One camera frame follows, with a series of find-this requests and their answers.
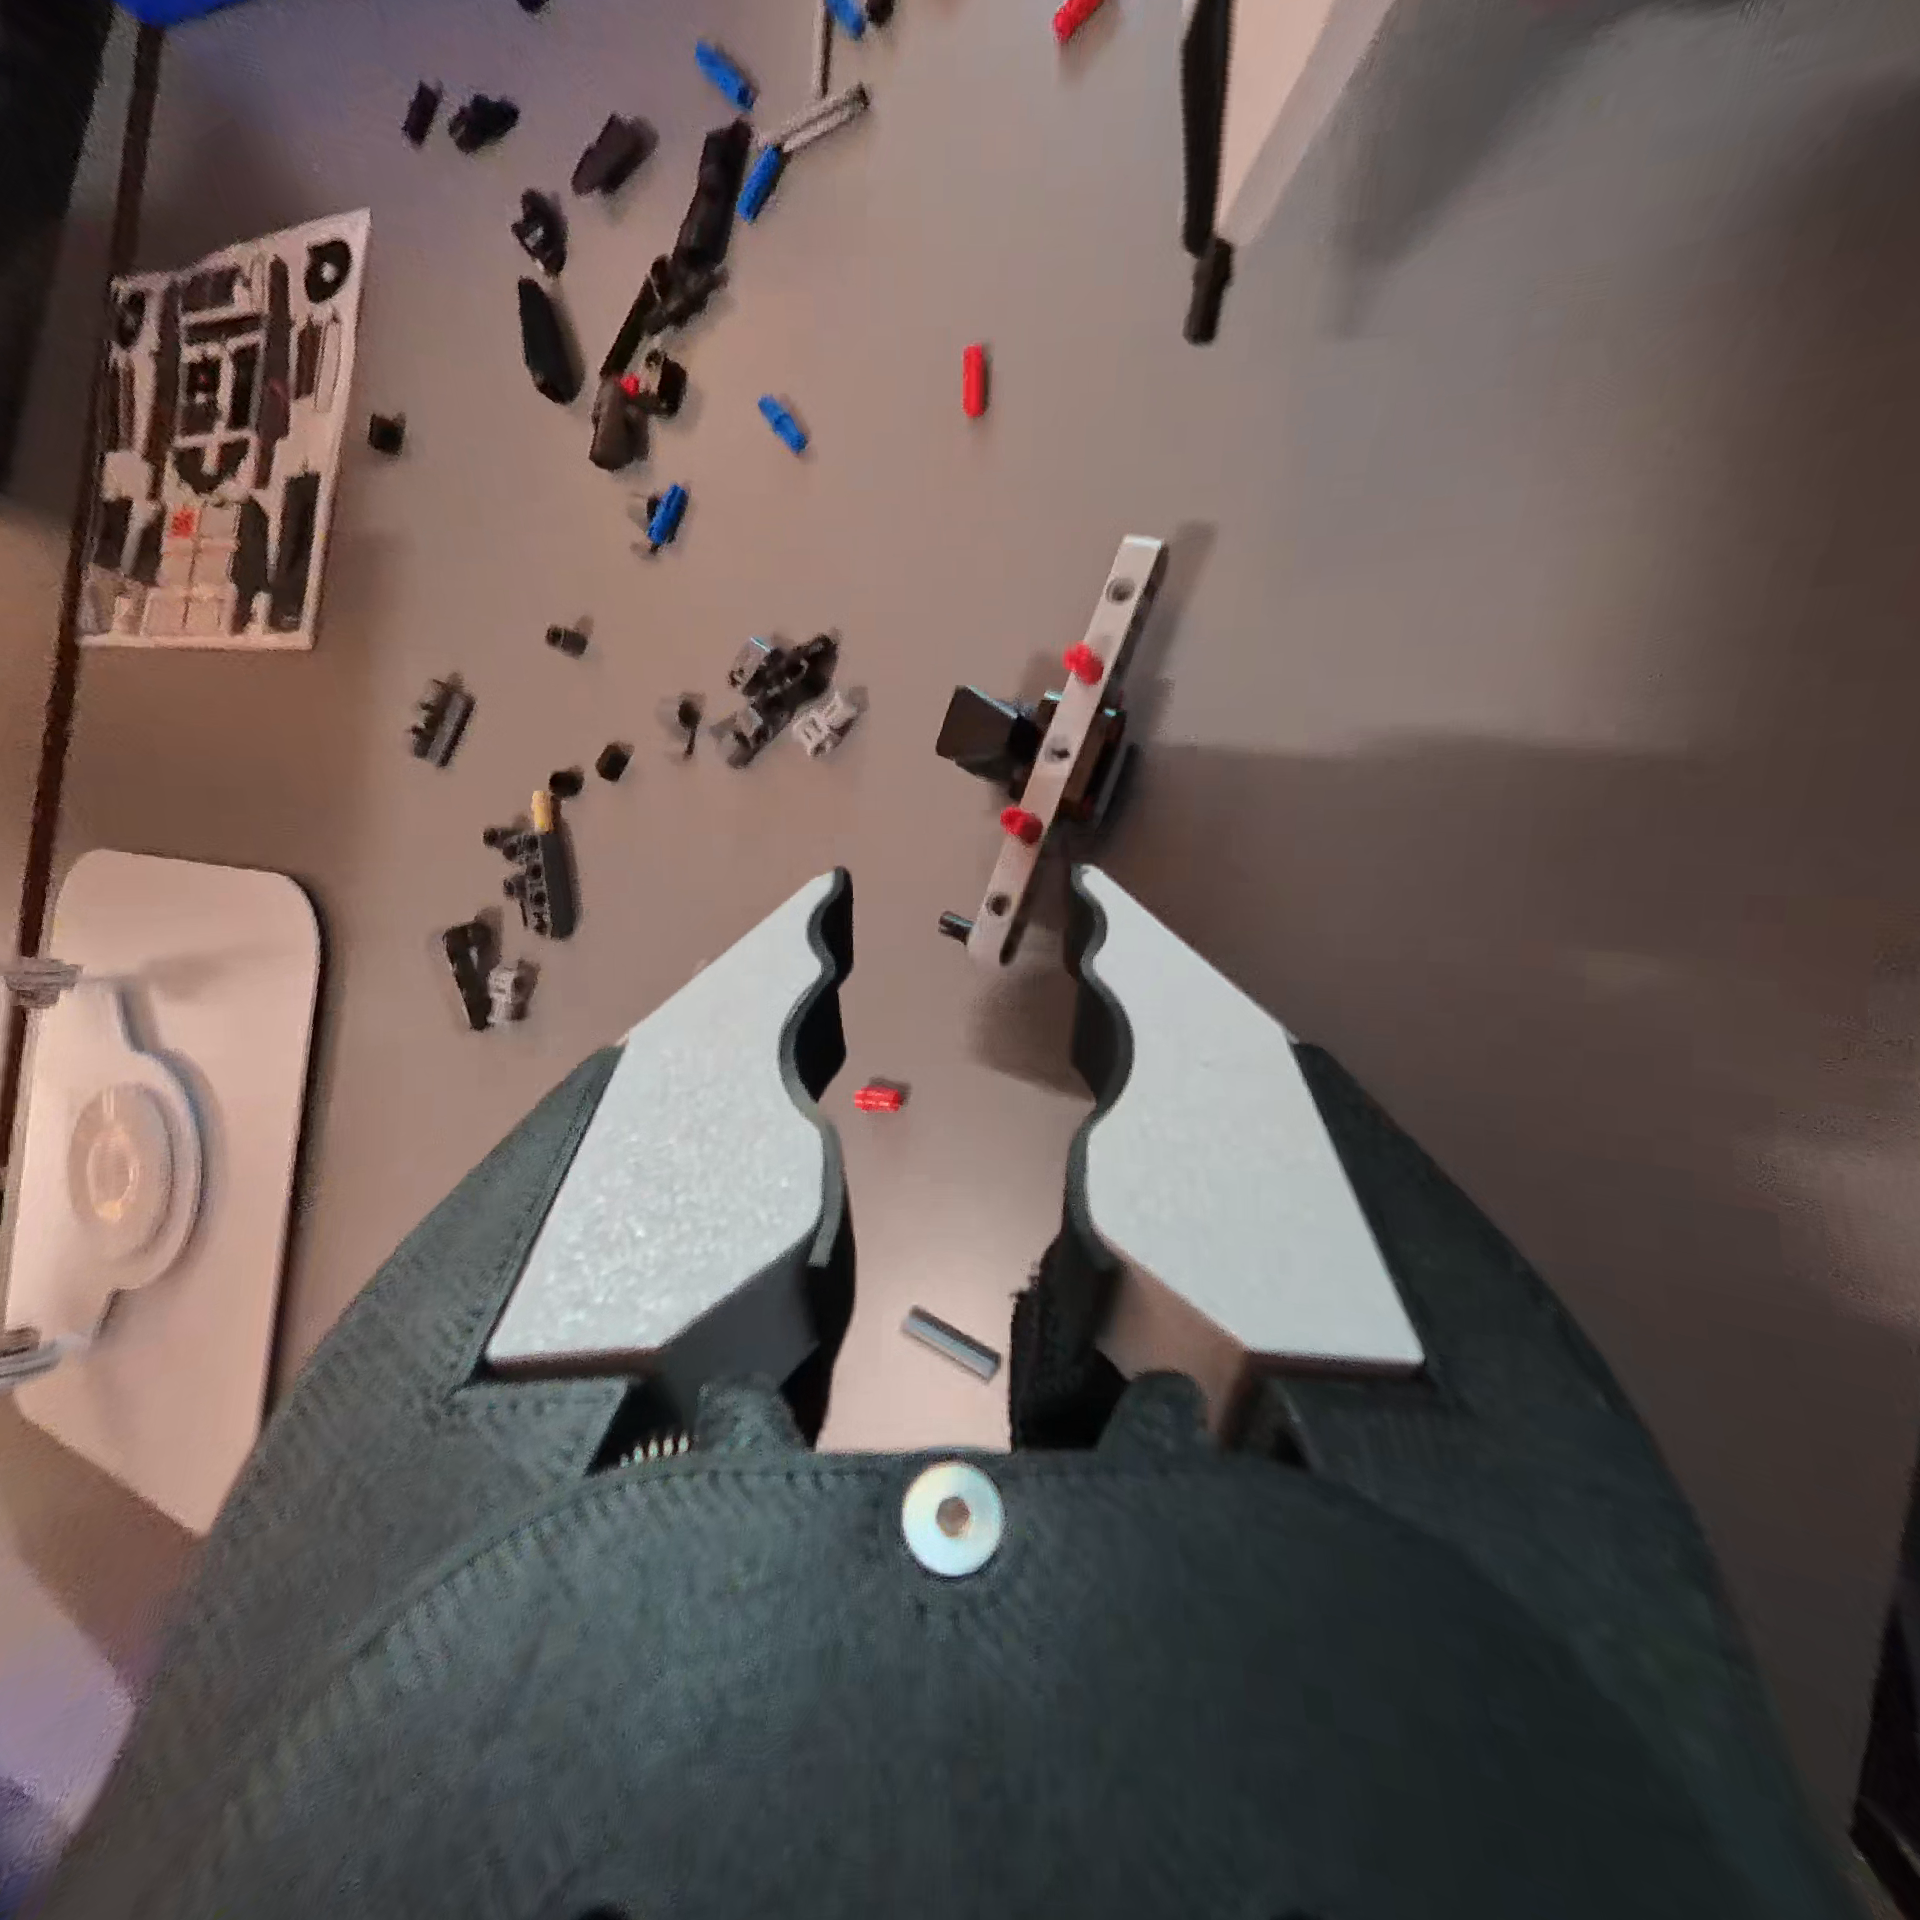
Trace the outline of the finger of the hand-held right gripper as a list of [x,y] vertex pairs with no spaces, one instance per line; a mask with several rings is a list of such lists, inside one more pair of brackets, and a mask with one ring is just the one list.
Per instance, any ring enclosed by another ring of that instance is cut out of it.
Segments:
[[1215,338],[1237,255],[1272,218],[1391,9],[1389,2],[1181,6],[1188,345]]

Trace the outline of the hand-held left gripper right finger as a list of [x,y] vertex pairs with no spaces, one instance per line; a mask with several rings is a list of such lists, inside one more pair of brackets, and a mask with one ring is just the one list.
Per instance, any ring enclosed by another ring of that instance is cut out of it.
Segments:
[[1063,960],[1090,1107],[1029,1283],[1029,1439],[1184,1376],[1214,1434],[1268,1378],[1415,1380],[1424,1342],[1279,1020],[1094,866]]

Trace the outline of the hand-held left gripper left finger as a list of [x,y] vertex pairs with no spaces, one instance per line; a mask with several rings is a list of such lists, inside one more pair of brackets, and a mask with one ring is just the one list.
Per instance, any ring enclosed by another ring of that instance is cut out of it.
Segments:
[[854,1303],[846,1160],[853,879],[826,871],[645,1016],[489,1332],[508,1378],[631,1378],[689,1422],[775,1384],[815,1442]]

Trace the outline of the long light grey lego beam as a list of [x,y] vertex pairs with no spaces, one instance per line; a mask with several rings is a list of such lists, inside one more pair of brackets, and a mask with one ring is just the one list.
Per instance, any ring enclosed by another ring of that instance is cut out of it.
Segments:
[[[1116,674],[1113,690],[1121,698],[1121,707],[1126,711],[1126,740],[1133,747],[1126,774],[1135,758],[1135,744],[1132,739],[1132,720],[1125,702],[1125,680],[1135,643],[1156,606],[1165,566],[1167,550],[1160,539],[1141,536],[1125,538],[1116,550],[1108,576],[1100,587],[1092,617],[1081,638],[1104,654],[1108,671]],[[1029,786],[1023,803],[1046,822],[1042,841],[1034,849],[1021,849],[1020,843],[1009,843],[999,831],[991,871],[976,912],[967,918],[944,915],[941,919],[944,938],[965,947],[969,960],[982,969],[1002,969],[1017,956],[1046,852],[1056,847],[1069,843],[1073,838],[1087,838],[1069,831],[1064,823],[1052,822],[1058,794],[1058,777],[1039,776]]]

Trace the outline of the dark grey curved lego brick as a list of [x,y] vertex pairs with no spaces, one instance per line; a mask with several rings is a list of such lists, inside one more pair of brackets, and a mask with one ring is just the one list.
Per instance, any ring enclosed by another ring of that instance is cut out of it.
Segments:
[[519,977],[503,951],[493,915],[442,926],[438,951],[471,1034],[513,1020]]

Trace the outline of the dark grey angled lego beam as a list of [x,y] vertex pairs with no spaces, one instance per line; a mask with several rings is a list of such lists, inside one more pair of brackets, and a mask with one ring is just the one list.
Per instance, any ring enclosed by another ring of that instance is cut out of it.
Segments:
[[567,794],[553,785],[549,788],[559,803],[558,827],[553,833],[535,833],[526,809],[512,823],[485,827],[481,847],[508,865],[501,890],[516,906],[526,930],[538,939],[562,945],[580,926],[580,887],[562,811]]

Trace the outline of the pile of black lego pieces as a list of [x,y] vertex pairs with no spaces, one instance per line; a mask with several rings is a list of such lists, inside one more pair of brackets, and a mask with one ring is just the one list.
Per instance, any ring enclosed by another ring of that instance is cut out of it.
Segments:
[[[590,464],[601,473],[624,473],[645,455],[652,423],[679,416],[687,376],[665,348],[665,338],[694,322],[725,290],[733,226],[759,220],[784,168],[798,153],[854,123],[871,105],[863,82],[829,89],[834,36],[863,42],[865,32],[892,24],[897,6],[809,7],[813,16],[809,96],[777,129],[754,126],[759,89],[750,71],[710,39],[692,43],[694,70],[732,118],[703,135],[694,186],[674,243],[648,265],[591,377]],[[521,111],[513,100],[474,92],[457,103],[446,134],[457,153],[471,155],[497,144],[519,120]],[[567,193],[582,202],[610,199],[624,190],[654,150],[655,129],[648,122],[612,112],[582,146]],[[562,204],[537,188],[522,190],[510,233],[537,267],[537,278],[516,281],[521,361],[535,393],[569,408],[584,392],[584,374],[550,294],[569,258]]]

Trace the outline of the lego sticker sheet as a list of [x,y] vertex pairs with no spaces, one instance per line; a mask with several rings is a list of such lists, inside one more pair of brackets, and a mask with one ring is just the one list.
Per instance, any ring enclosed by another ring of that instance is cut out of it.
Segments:
[[80,648],[316,648],[370,233],[351,208],[112,280]]

